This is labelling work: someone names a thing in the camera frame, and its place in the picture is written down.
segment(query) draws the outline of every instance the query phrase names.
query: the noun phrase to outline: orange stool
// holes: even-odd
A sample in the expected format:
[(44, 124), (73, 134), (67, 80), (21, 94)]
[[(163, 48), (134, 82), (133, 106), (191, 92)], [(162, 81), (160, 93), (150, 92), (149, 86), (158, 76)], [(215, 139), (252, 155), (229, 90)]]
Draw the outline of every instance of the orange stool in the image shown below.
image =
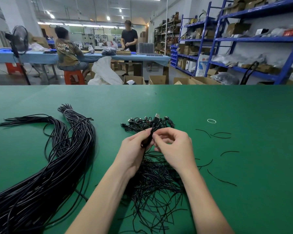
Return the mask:
[(77, 75), (78, 77), (78, 82), (76, 82), (75, 84), (85, 84), (84, 76), (82, 75), (82, 72), (80, 70), (64, 71), (65, 84), (72, 84), (70, 82), (70, 77), (73, 75)]
[(19, 63), (16, 63), (16, 66), (13, 66), (12, 63), (6, 62), (6, 66), (7, 66), (8, 74), (15, 73), (16, 71), (18, 71), (21, 74), (23, 73), (22, 68)]

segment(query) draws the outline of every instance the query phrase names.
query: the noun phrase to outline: right hand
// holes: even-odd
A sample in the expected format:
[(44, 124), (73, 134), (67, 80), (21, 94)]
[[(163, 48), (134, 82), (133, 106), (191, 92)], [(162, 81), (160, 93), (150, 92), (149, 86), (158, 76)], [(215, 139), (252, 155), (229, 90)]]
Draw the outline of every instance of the right hand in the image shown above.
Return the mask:
[(166, 127), (155, 131), (152, 137), (154, 150), (162, 152), (166, 161), (179, 174), (192, 167), (196, 168), (192, 140), (186, 132)]

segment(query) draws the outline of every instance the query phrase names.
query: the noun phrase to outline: person sitting on stool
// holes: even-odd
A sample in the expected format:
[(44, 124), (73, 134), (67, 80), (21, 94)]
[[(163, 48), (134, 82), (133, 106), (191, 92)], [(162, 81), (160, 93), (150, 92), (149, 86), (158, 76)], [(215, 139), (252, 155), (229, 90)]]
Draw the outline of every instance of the person sitting on stool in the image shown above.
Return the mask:
[[(84, 54), (73, 41), (69, 40), (68, 30), (57, 26), (55, 28), (55, 33), (58, 37), (54, 43), (59, 56), (57, 67), (64, 71), (82, 70), (82, 75), (85, 78), (86, 75), (90, 73), (89, 63), (80, 62), (77, 59), (77, 56), (83, 57)], [(71, 82), (75, 82), (73, 76), (70, 77), (70, 80)]]
[[(123, 32), (121, 33), (121, 47), (123, 49), (128, 49), (131, 52), (136, 52), (136, 44), (138, 42), (138, 34), (137, 31), (135, 31), (132, 27), (131, 27), (131, 21), (126, 20), (125, 21), (125, 30), (123, 30)], [(128, 68), (129, 65), (126, 64), (126, 73), (123, 74), (122, 76), (128, 75)]]

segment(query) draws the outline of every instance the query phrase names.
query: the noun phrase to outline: storage rack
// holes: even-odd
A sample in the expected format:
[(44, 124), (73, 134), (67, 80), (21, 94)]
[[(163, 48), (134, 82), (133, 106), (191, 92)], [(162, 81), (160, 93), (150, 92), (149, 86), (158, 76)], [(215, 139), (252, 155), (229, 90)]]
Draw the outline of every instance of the storage rack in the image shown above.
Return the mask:
[[(210, 1), (208, 3), (206, 19), (204, 21), (199, 21), (199, 22), (196, 22), (196, 23), (192, 23), (192, 24), (184, 25), (183, 26), (182, 25), (183, 20), (184, 19), (191, 19), (191, 18), (183, 18), (183, 15), (182, 15), (182, 18), (181, 18), (181, 27), (180, 27), (179, 43), (180, 43), (180, 41), (185, 41), (185, 42), (201, 42), (200, 43), (200, 48), (199, 48), (199, 51), (198, 51), (198, 56), (190, 56), (190, 55), (185, 55), (185, 54), (177, 54), (176, 67), (175, 68), (176, 69), (179, 69), (182, 72), (185, 72), (186, 74), (191, 75), (191, 76), (195, 75), (195, 73), (196, 73), (197, 64), (198, 64), (198, 58), (199, 58), (199, 55), (201, 53), (202, 46), (205, 45), (204, 42), (211, 43), (213, 41), (213, 39), (204, 39), (205, 31), (206, 31), (207, 27), (208, 26), (213, 26), (213, 25), (216, 25), (217, 24), (217, 21), (216, 20), (214, 20), (213, 18), (210, 18), (209, 17), (209, 12), (210, 12), (211, 8), (221, 9), (221, 7), (212, 7), (211, 6), (211, 1)], [(180, 39), (181, 38), (181, 29), (182, 28), (199, 28), (199, 27), (203, 27), (202, 37), (200, 39)], [(187, 70), (183, 70), (181, 67), (179, 67), (177, 65), (178, 64), (178, 56), (182, 56), (182, 57), (185, 57), (185, 58), (189, 58), (189, 59), (196, 60), (195, 70), (194, 70), (193, 73), (191, 73), (190, 71), (187, 71)]]
[[(181, 20), (176, 20), (176, 19), (173, 19), (172, 21), (169, 21), (167, 23), (167, 27), (171, 26), (171, 25), (173, 26), (172, 31), (167, 32), (167, 36), (168, 35), (174, 36), (175, 34), (180, 34), (180, 31), (175, 30), (176, 25), (179, 23), (181, 23)], [(161, 25), (159, 27), (154, 28), (154, 48), (157, 53), (164, 53), (165, 52), (161, 49), (157, 49), (158, 43), (160, 43), (161, 44), (160, 46), (162, 47), (162, 44), (165, 44), (165, 41), (167, 41), (165, 39), (165, 36), (166, 36), (166, 23), (164, 23), (163, 25)]]
[(170, 57), (170, 65), (172, 67), (175, 67), (176, 68), (176, 65), (177, 65), (177, 46), (176, 45), (171, 45), (170, 46), (171, 48), (171, 57)]
[[(214, 62), (211, 60), (215, 46), (216, 46), (215, 55), (217, 55), (218, 51), (219, 51), (220, 43), (222, 41), (232, 42), (232, 45), (229, 46), (231, 48), (229, 54), (233, 53), (237, 42), (293, 43), (293, 36), (288, 36), (288, 37), (284, 37), (284, 36), (282, 36), (282, 37), (251, 37), (251, 38), (222, 38), (221, 37), (223, 34), (224, 27), (225, 27), (226, 23), (228, 23), (228, 20), (227, 20), (228, 18), (237, 18), (237, 19), (240, 19), (240, 21), (243, 21), (244, 19), (261, 18), (261, 17), (266, 17), (266, 16), (290, 13), (290, 12), (293, 12), (293, 0), (281, 0), (281, 1), (278, 1), (275, 3), (255, 7), (255, 8), (249, 9), (249, 10), (243, 10), (243, 11), (239, 11), (236, 13), (223, 15), (223, 9), (226, 7), (227, 2), (232, 2), (232, 1), (223, 0), (222, 10), (220, 12), (220, 18), (218, 19), (216, 33), (215, 33), (211, 53), (210, 53), (208, 64), (207, 64), (207, 70), (209, 69), (210, 64), (214, 64), (217, 66), (222, 66), (222, 67), (228, 68), (228, 66), (225, 66), (225, 64), (223, 64), (223, 63)], [(293, 64), (293, 49), (292, 49), (288, 59), (286, 60), (284, 66), (282, 67), (280, 74), (273, 75), (273, 74), (262, 73), (259, 71), (254, 71), (252, 73), (252, 76), (259, 77), (262, 79), (273, 80), (274, 84), (281, 84), (281, 83), (284, 83), (287, 78), (289, 78), (288, 72), (290, 71), (292, 64)], [(241, 67), (237, 67), (237, 66), (234, 66), (231, 69), (233, 69), (235, 71), (242, 72), (242, 73), (246, 72), (246, 69), (241, 68)]]

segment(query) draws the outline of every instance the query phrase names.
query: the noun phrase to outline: concrete floor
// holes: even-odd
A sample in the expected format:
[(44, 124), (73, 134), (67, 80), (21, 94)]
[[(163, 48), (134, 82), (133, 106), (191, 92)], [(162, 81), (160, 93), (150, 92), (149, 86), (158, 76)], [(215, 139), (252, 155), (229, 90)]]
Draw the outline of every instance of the concrete floor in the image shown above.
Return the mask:
[[(64, 72), (62, 70), (59, 70), (55, 66), (55, 70), (58, 76), (58, 80), (54, 78), (53, 70), (50, 65), (46, 65), (46, 70), (49, 69), (48, 78), (50, 81), (50, 84), (65, 84), (64, 81)], [(31, 82), (31, 85), (47, 85), (48, 82), (43, 75), (38, 76), (37, 71), (35, 71), (34, 68), (30, 64), (25, 64), (25, 69), (27, 71), (27, 75), (29, 78), (29, 81)], [(124, 71), (116, 71), (116, 73), (121, 77), (122, 74), (124, 74)], [(173, 67), (169, 67), (169, 84), (173, 84), (174, 77), (186, 77), (185, 73), (181, 72), (180, 70), (177, 70)], [(27, 85), (23, 75), (19, 74), (18, 72), (14, 74), (7, 74), (7, 67), (4, 63), (0, 63), (0, 85)]]

